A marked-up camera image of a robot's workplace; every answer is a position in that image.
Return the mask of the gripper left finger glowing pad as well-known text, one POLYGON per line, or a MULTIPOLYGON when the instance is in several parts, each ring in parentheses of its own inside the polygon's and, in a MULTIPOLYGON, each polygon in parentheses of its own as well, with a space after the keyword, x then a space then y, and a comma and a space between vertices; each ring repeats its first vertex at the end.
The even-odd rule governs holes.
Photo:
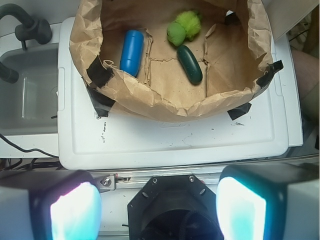
POLYGON ((2 240, 95 240, 102 200, 85 170, 0 173, 2 240))

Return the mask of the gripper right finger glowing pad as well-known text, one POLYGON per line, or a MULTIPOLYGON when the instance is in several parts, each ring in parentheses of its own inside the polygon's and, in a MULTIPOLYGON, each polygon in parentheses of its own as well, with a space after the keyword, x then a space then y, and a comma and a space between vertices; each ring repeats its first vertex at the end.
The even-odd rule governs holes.
POLYGON ((216 189, 216 213, 226 240, 318 240, 320 167, 228 165, 216 189))

